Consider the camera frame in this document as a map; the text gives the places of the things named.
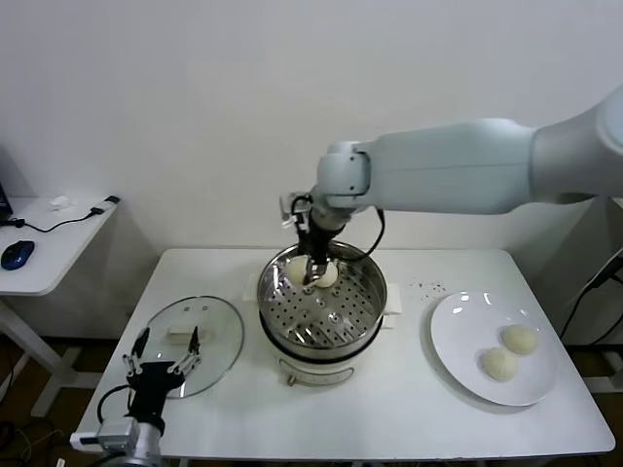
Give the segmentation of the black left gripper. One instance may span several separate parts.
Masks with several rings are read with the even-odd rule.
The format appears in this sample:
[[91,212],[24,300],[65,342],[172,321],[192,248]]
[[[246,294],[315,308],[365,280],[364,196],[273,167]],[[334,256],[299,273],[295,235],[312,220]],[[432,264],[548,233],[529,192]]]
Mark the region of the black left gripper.
[[185,376],[202,360],[198,326],[193,330],[186,353],[174,363],[156,361],[140,365],[148,340],[149,329],[144,328],[136,337],[130,353],[123,355],[128,384],[134,391],[128,415],[135,419],[161,417],[168,393],[179,388],[186,381]]

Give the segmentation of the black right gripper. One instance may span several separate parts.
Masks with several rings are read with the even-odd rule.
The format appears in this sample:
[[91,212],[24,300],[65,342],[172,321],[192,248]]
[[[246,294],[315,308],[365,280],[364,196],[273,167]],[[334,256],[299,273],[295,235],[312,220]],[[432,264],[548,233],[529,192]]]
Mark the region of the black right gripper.
[[329,243],[342,230],[322,229],[313,218],[310,218],[307,223],[298,223],[296,232],[298,253],[310,257],[306,261],[302,280],[303,285],[307,286],[322,278],[331,266],[328,262]]

